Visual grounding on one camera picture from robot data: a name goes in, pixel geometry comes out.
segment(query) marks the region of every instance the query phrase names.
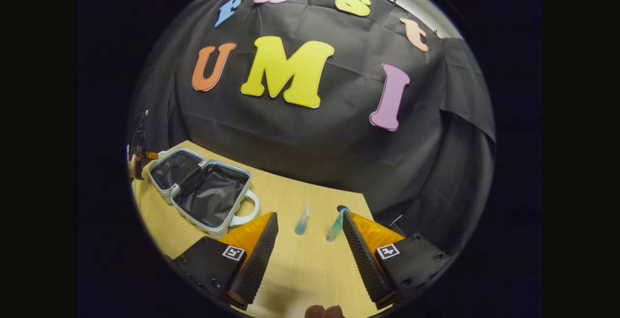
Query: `suitcase handle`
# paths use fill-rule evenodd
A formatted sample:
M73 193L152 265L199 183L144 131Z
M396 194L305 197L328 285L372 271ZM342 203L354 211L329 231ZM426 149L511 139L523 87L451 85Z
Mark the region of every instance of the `suitcase handle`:
M233 215L230 226L243 225L248 221L252 221L257 216L257 214L259 214L259 208L261 207L261 204L259 203L259 198L256 197L254 192L250 191L249 189L246 191L246 197L254 201L254 210L246 216Z

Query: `pink letter i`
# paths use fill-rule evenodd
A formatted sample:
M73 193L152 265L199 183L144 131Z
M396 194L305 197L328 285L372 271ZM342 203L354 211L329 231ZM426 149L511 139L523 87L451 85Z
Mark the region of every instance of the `pink letter i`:
M409 84L409 76L392 64L384 63L381 67L386 73L386 81L379 108L370 114L370 123L385 130L395 131L398 129L396 114L401 106L405 86Z

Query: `test tube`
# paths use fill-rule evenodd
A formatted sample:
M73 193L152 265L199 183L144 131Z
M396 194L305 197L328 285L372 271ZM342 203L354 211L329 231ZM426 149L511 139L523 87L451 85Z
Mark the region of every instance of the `test tube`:
M301 217L299 218L299 221L297 222L297 226L295 226L295 233L297 235L301 236L302 234L304 234L304 232L306 232L306 226L308 225L309 217L310 217L310 203L306 205L306 210L304 211L303 214L301 214Z
M341 209L338 217L336 217L334 225L332 226L332 228L329 229L327 236L325 236L325 239L327 239L328 242L333 241L334 238L338 236L338 234L342 231L342 218L344 216L345 210L348 210L348 208Z

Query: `blue liquid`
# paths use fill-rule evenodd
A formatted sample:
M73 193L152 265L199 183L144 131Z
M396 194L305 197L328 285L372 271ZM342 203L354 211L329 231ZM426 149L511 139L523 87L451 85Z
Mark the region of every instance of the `blue liquid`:
M334 238L338 236L338 234L342 231L342 217L344 216L345 210L348 210L348 209L343 208L341 210L340 214L338 214L338 217L336 217L336 221L334 222L334 225L332 226L332 228L329 229L327 236L325 236L325 239L328 242L333 241Z
M308 218L302 216L301 219L299 219L299 223L297 223L297 226L295 226L295 233L301 236L302 234L304 234L304 232L306 232L307 225Z

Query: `orange letter u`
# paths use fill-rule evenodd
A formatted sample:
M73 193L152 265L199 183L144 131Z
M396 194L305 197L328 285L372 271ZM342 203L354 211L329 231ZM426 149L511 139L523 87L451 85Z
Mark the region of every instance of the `orange letter u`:
M213 51L215 51L215 47L208 46L200 49L198 52L198 61L196 62L196 67L194 67L194 72L192 75L192 86L196 91L208 91L217 84L219 81L219 76L222 75L222 70L224 69L224 64L226 64L226 59L228 58L228 53L232 51L237 45L232 42L224 43L219 46L217 49L219 51L219 56L217 56L217 61L215 62L215 67L213 67L213 72L209 76L209 78L204 78L204 67L206 66L206 62L209 60L209 56Z

